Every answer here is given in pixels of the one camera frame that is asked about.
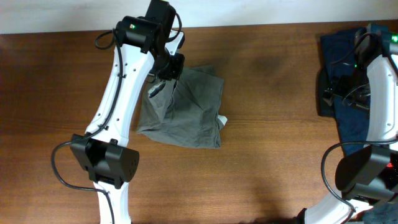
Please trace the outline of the grey shorts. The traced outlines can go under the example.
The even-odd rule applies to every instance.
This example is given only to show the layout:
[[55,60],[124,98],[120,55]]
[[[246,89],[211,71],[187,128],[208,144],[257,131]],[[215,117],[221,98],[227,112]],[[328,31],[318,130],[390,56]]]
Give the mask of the grey shorts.
[[178,80],[148,83],[136,133],[165,144],[219,149],[228,120],[219,114],[223,87],[212,65],[185,67]]

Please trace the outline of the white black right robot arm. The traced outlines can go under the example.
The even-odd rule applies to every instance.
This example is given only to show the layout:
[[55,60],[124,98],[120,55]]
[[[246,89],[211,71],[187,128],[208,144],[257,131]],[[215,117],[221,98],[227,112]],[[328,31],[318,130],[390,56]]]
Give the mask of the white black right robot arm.
[[324,35],[321,47],[317,110],[336,120],[343,158],[327,195],[293,221],[352,223],[379,207],[396,216],[397,34],[369,24]]

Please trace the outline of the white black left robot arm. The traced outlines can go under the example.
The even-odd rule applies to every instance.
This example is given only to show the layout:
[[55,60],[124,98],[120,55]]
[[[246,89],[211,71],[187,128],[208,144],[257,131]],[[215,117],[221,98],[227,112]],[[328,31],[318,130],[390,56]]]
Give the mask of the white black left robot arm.
[[127,148],[129,128],[148,75],[177,80],[185,57],[177,50],[185,40],[180,21],[167,1],[151,1],[144,16],[126,16],[109,32],[113,36],[113,68],[95,117],[84,135],[74,134],[70,149],[88,173],[98,194],[101,223],[130,223],[129,182],[139,153]]

